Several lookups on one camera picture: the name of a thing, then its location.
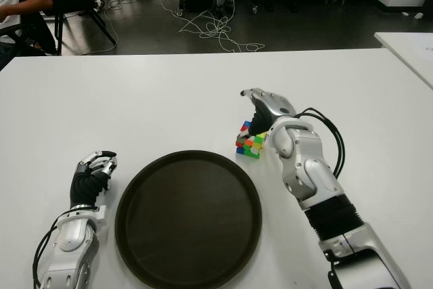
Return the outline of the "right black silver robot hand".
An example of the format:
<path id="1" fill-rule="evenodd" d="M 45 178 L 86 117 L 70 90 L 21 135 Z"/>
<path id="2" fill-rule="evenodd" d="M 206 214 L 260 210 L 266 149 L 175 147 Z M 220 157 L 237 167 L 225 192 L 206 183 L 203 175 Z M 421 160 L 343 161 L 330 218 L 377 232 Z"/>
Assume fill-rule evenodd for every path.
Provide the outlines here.
<path id="1" fill-rule="evenodd" d="M 294 117 L 296 111 L 282 95 L 269 93 L 259 88 L 244 89 L 240 95 L 247 97 L 255 107 L 255 113 L 247 131 L 242 135 L 258 135 L 268 131 L 273 123 L 282 116 Z"/>

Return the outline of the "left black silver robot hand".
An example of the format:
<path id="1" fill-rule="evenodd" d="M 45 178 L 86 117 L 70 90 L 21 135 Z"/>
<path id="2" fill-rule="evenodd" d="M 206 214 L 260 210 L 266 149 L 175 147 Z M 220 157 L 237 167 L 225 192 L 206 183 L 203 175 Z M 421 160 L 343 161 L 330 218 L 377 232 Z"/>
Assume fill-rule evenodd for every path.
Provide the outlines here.
<path id="1" fill-rule="evenodd" d="M 96 150 L 84 157 L 76 166 L 70 186 L 70 207 L 93 206 L 117 167 L 115 152 Z"/>

